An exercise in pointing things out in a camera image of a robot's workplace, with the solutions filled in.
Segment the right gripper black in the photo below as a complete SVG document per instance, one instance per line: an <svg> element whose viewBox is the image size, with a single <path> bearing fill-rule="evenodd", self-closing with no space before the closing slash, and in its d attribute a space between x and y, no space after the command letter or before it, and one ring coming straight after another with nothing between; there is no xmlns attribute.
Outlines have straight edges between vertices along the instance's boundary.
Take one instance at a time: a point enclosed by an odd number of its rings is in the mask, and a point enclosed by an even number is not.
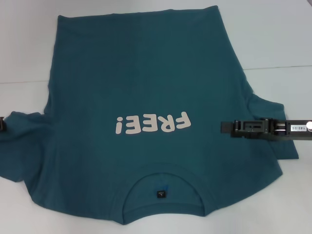
<svg viewBox="0 0 312 234"><path fill-rule="evenodd" d="M231 133L234 138L267 139L267 140L311 140L312 120L280 120L263 119L265 121L264 133L251 133L262 131L261 120L234 120L221 122L221 133Z"/></svg>

